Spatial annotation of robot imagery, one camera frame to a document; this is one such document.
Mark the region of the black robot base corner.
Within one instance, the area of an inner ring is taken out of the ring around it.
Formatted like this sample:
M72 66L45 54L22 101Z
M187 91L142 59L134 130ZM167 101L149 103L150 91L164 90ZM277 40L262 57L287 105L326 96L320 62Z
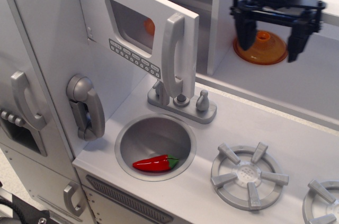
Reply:
M53 223L47 210L38 210L3 189L1 183L1 223Z

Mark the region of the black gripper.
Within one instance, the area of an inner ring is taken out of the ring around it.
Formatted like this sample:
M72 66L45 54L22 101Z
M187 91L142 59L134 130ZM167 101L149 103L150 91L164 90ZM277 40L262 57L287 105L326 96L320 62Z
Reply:
M288 38L288 62L297 60L309 36L322 27L326 3L320 0L233 0L230 14L234 17L239 46L247 51L255 42L257 21L292 27Z

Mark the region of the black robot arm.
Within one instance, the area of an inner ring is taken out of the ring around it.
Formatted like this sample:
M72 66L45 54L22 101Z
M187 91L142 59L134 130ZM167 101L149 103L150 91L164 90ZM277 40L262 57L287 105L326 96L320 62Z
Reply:
M254 44L258 21L290 27L288 61L294 62L304 51L309 37L321 29L325 7L319 0L233 0L230 13L243 50Z

